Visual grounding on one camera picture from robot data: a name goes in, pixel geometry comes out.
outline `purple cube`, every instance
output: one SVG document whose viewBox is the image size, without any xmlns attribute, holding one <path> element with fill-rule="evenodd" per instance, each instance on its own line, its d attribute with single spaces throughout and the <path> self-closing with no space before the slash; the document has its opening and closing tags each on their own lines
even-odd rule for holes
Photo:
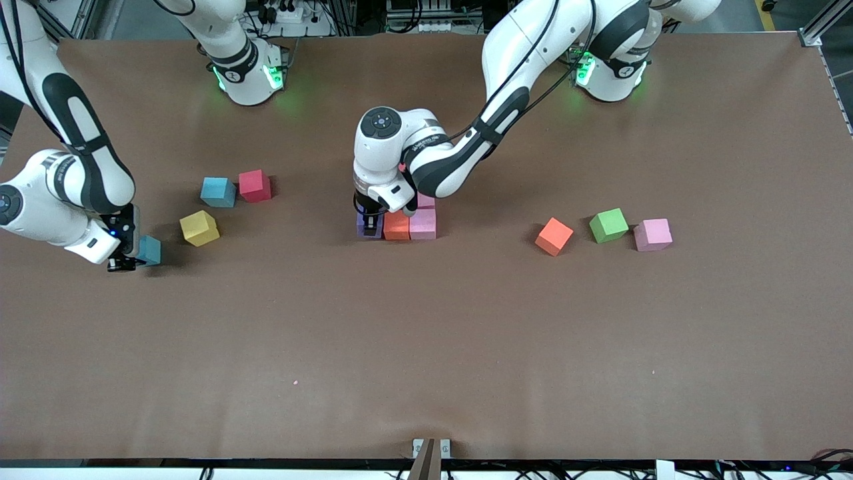
<svg viewBox="0 0 853 480">
<path fill-rule="evenodd" d="M 435 210 L 418 208 L 409 219 L 409 236 L 412 240 L 435 240 Z"/>
<path fill-rule="evenodd" d="M 634 239 L 639 252 L 663 250 L 672 244 L 670 222 L 666 219 L 643 220 L 634 227 Z"/>
<path fill-rule="evenodd" d="M 420 208 L 432 208 L 434 210 L 435 199 L 418 192 L 418 209 Z"/>
<path fill-rule="evenodd" d="M 361 238 L 382 238 L 382 217 L 384 215 L 376 215 L 375 217 L 371 217 L 376 221 L 376 233 L 374 235 L 365 235 L 364 234 L 364 217 L 356 212 L 356 234 Z"/>
</svg>

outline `blue cube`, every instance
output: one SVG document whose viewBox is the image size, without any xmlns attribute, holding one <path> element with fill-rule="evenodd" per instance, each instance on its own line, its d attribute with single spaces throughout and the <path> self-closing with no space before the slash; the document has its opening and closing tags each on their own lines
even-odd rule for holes
<svg viewBox="0 0 853 480">
<path fill-rule="evenodd" d="M 137 260 L 142 260 L 145 265 L 152 266 L 160 264 L 160 240 L 146 235 L 139 239 L 139 253 L 136 254 Z"/>
<path fill-rule="evenodd" d="M 211 207 L 233 208 L 237 188 L 228 179 L 205 177 L 201 186 L 201 200 Z"/>
</svg>

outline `cube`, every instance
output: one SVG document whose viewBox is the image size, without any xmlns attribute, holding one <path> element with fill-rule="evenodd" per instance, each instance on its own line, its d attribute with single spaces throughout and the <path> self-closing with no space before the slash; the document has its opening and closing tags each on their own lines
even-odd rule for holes
<svg viewBox="0 0 853 480">
<path fill-rule="evenodd" d="M 139 239 L 139 253 L 137 260 L 145 262 L 140 266 L 154 266 L 160 264 L 160 240 L 148 235 Z"/>
<path fill-rule="evenodd" d="M 237 187 L 228 179 L 205 177 L 201 184 L 201 200 L 215 208 L 233 208 Z"/>
<path fill-rule="evenodd" d="M 435 240 L 435 230 L 435 210 L 418 207 L 409 219 L 409 237 L 412 240 Z"/>
<path fill-rule="evenodd" d="M 435 199 L 418 192 L 418 208 L 435 209 Z"/>
<path fill-rule="evenodd" d="M 376 233 L 374 235 L 365 235 L 364 234 L 364 217 L 356 212 L 356 235 L 362 238 L 382 238 L 382 217 L 385 215 L 376 215 L 374 217 L 368 217 L 367 220 L 372 220 L 376 224 Z"/>
<path fill-rule="evenodd" d="M 614 208 L 593 217 L 592 221 L 589 222 L 589 228 L 592 229 L 595 241 L 604 243 L 623 236 L 628 231 L 628 223 L 625 222 L 622 209 Z"/>
<path fill-rule="evenodd" d="M 181 230 L 187 242 L 196 247 L 210 243 L 219 238 L 216 220 L 204 210 L 181 219 Z"/>
<path fill-rule="evenodd" d="M 634 227 L 637 251 L 655 252 L 672 244 L 670 222 L 667 219 L 643 220 Z"/>
<path fill-rule="evenodd" d="M 249 203 L 263 202 L 272 198 L 270 177 L 263 170 L 240 174 L 240 195 Z"/>
<path fill-rule="evenodd" d="M 385 234 L 385 240 L 409 240 L 409 217 L 403 210 L 385 212 L 383 216 L 382 233 Z"/>
<path fill-rule="evenodd" d="M 552 217 L 551 220 L 548 220 L 545 228 L 539 232 L 536 245 L 552 256 L 557 256 L 563 247 L 566 246 L 566 242 L 569 241 L 572 233 L 574 233 L 574 230 Z"/>
</svg>

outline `red cube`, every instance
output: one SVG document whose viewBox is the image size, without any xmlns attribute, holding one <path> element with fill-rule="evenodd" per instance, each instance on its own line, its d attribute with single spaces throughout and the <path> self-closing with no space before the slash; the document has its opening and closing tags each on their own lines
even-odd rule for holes
<svg viewBox="0 0 853 480">
<path fill-rule="evenodd" d="M 272 198 L 270 177 L 267 177 L 263 170 L 241 173 L 238 181 L 240 182 L 240 195 L 247 202 L 257 203 Z"/>
</svg>

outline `yellow cube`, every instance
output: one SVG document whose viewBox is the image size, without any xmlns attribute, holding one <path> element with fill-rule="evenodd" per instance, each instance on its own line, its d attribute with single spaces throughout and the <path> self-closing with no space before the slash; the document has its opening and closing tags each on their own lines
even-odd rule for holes
<svg viewBox="0 0 853 480">
<path fill-rule="evenodd" d="M 196 247 L 212 242 L 219 238 L 216 220 L 204 210 L 181 219 L 181 230 L 187 242 Z"/>
</svg>

